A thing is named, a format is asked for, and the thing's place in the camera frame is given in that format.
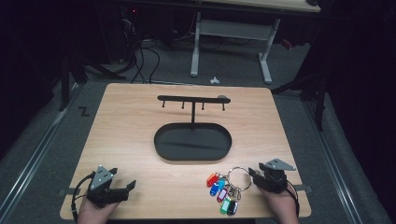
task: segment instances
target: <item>dark background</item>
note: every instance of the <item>dark background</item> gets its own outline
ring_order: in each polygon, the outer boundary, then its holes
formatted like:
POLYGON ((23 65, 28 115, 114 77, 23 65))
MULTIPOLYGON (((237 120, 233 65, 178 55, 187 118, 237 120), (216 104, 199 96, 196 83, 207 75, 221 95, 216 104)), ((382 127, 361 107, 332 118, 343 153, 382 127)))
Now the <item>dark background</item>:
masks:
MULTIPOLYGON (((320 26, 315 22, 283 20, 276 40, 312 44, 297 78, 330 74, 326 90, 346 138, 380 202, 395 221, 391 212, 396 201, 395 3, 320 3, 324 12, 347 15, 350 20, 324 22, 320 26)), ((190 12, 170 9, 142 8, 141 12, 145 12, 145 23, 140 27, 169 44, 174 38, 173 30, 183 33, 189 25, 184 21, 191 17, 190 12)), ((1 158, 29 120, 53 97, 51 89, 62 73, 66 53, 77 52, 97 63, 124 59, 125 40, 120 34, 118 16, 117 6, 93 7, 91 1, 0 2, 1 158)))

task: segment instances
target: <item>gray carpet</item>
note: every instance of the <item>gray carpet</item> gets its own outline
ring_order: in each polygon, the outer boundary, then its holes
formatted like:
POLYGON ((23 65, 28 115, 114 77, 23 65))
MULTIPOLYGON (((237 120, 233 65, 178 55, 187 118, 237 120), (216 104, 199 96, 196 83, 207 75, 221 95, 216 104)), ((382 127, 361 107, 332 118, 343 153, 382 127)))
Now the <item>gray carpet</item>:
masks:
MULTIPOLYGON (((256 44, 260 43, 253 43, 249 47, 257 49, 256 44)), ((221 86, 273 89, 294 79, 309 46, 290 50, 279 45, 273 46, 268 58, 274 81, 270 86, 262 81, 256 54, 232 50, 233 45, 223 46, 216 50, 203 49, 198 77, 189 75, 191 46, 175 45, 170 48, 158 44, 152 49, 155 49, 161 56, 160 65, 152 77, 155 83, 166 81, 211 85, 210 79, 217 77, 221 86)), ((145 80, 149 80, 148 75, 157 63, 157 57, 152 52, 144 50, 144 59, 142 74, 145 80)), ((112 64, 109 67, 114 69, 119 66, 112 64)), ((126 82, 132 80, 135 73, 135 68, 125 73, 126 82)), ((115 82, 115 80, 90 76, 88 83, 80 89, 80 93, 68 107, 58 131, 53 136, 46 156, 7 223, 72 223, 72 221, 62 220, 59 216, 64 200, 62 190, 67 189, 70 184, 101 97, 109 82, 115 82), (82 116, 82 107, 87 108, 86 114, 89 116, 82 116)), ((143 82, 143 79, 138 77, 136 83, 140 82, 143 82)), ((42 136, 58 115, 57 109, 61 104, 59 86, 54 91, 56 97, 36 115, 10 153, 0 162, 1 170, 6 171, 0 174, 3 181, 0 189, 0 202, 7 197, 17 177, 22 173, 30 156, 39 145, 42 136)), ((295 93, 288 91, 287 94, 276 95, 275 100, 303 183, 312 189, 307 194, 312 207, 312 215, 301 218, 301 223, 349 223, 326 165, 316 129, 306 112, 305 103, 300 102, 295 93)), ((362 222, 390 223, 350 150, 328 98, 326 104, 323 134, 328 140, 334 159, 339 164, 351 195, 360 210, 362 222)), ((261 218, 257 219, 256 223, 275 222, 270 218, 261 218)))

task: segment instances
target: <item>black tray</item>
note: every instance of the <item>black tray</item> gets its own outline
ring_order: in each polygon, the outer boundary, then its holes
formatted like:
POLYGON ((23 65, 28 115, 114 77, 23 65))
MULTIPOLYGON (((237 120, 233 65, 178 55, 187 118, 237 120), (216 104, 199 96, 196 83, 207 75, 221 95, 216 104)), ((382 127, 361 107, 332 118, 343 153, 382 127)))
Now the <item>black tray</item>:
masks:
POLYGON ((154 136, 157 153, 169 161, 217 161, 230 151, 230 133, 216 123, 169 123, 154 136))

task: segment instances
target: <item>metal ring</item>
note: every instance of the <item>metal ring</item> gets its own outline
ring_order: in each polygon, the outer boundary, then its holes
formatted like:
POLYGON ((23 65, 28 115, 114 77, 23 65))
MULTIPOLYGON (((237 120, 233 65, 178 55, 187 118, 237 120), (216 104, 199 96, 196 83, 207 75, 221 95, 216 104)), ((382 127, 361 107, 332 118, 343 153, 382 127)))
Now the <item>metal ring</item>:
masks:
POLYGON ((234 168, 230 169, 230 171, 229 171, 228 174, 227 174, 227 176, 228 176, 228 183, 229 183, 233 188, 239 189, 240 191, 245 191, 245 190, 247 190, 248 188, 250 188, 250 186, 251 186, 251 178, 250 178, 250 176, 249 176, 250 183, 249 183, 248 186, 245 187, 244 189, 240 189, 240 188, 234 186, 233 183, 231 183, 230 174, 231 174, 231 172, 232 172, 233 170, 235 170, 235 169, 244 170, 244 171, 249 175, 248 170, 245 169, 244 167, 240 167, 240 166, 234 167, 234 168))

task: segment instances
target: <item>green key tag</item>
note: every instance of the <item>green key tag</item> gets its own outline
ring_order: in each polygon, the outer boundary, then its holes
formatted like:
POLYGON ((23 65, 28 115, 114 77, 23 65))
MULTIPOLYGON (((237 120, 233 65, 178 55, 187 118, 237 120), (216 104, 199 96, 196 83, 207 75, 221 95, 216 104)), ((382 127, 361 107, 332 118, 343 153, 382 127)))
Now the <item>green key tag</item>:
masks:
POLYGON ((223 215, 227 214, 228 207, 230 206, 230 201, 231 201, 231 200, 230 200, 229 197, 227 197, 227 198, 224 199, 224 201, 223 201, 223 203, 222 203, 222 205, 221 205, 221 207, 220 207, 220 212, 221 212, 223 215))

